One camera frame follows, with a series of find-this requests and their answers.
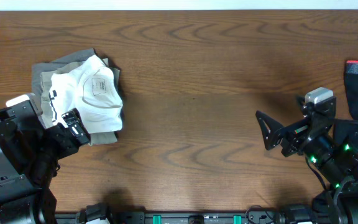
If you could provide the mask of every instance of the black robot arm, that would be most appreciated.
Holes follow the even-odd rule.
[[[266,150],[280,144],[285,157],[304,154],[308,165],[313,164],[331,184],[331,190],[323,192],[314,201],[320,217],[329,220],[319,223],[358,223],[358,201],[349,202],[350,198],[358,197],[358,144],[349,138],[336,144],[328,134],[333,124],[358,126],[358,121],[335,119],[336,98],[325,88],[311,91],[305,97],[297,96],[296,101],[303,119],[287,127],[261,111],[256,112]],[[326,189],[323,179],[310,169]]]
[[[67,128],[44,129],[39,108],[27,98],[0,110],[0,223],[55,223],[58,160],[90,141],[76,109],[63,115]]]

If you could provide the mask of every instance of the wood grain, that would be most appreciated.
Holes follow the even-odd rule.
[[[31,65],[94,47],[122,69],[119,142],[62,159],[58,211],[245,210],[310,203],[302,157],[264,149],[255,111],[301,118],[294,94],[333,89],[350,118],[358,11],[0,12],[0,108],[31,91]]]

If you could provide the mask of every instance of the gray fabric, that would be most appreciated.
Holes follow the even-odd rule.
[[[73,69],[82,65],[82,63],[94,55],[93,49],[81,50],[79,52],[64,56],[60,59],[56,59],[51,63],[38,63],[32,66],[32,91],[41,101],[41,108],[44,111],[41,123],[49,128],[52,124],[52,110],[49,105],[49,89],[52,87],[51,77],[54,73],[63,74],[72,71]],[[116,68],[110,68],[114,74],[114,86],[118,87],[118,79],[120,70]],[[111,144],[117,141],[114,132],[108,133],[94,133],[91,134],[90,145],[94,144]]]
[[[37,63],[32,66],[32,92],[37,96],[41,96],[41,72],[50,72],[58,68],[64,67],[68,63],[83,62],[90,56],[94,55],[94,49],[80,50],[78,52],[69,54],[62,58],[56,59],[50,63]]]

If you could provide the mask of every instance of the cable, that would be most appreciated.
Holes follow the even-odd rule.
[[[339,194],[342,192],[342,189],[345,187],[345,185],[349,182],[353,182],[354,179],[352,176],[346,176],[345,178],[343,178],[343,180],[341,181],[341,183],[339,184],[339,187],[335,190],[335,194],[334,194],[334,205],[337,205],[337,201],[338,201],[338,196]]]
[[[246,211],[246,218],[248,219],[248,222],[251,223],[251,224],[256,224],[256,223],[254,223],[253,221],[251,221],[251,220],[248,218],[248,211],[249,211],[249,209],[252,208],[252,207],[257,207],[257,208],[263,208],[263,207],[260,206],[260,205],[251,205],[251,207],[249,207],[249,208],[247,209],[247,211]],[[265,211],[265,213],[266,213],[266,215],[268,216],[268,218],[272,220],[270,223],[266,223],[266,224],[273,224],[273,223],[274,223],[273,218],[272,218],[266,211]]]
[[[320,176],[320,174],[317,171],[315,171],[313,168],[311,168],[308,158],[305,157],[305,161],[306,161],[306,164],[308,165],[308,167],[310,168],[310,170],[316,175],[316,177],[320,181],[320,184],[321,184],[321,186],[323,186],[323,189],[327,190],[327,187],[326,187],[326,184],[324,183],[323,178]]]

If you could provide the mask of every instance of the green led light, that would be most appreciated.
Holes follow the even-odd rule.
[[[312,157],[310,157],[310,161],[311,161],[312,163],[316,163],[316,162],[317,162],[317,159],[314,158],[314,156],[312,156]]]

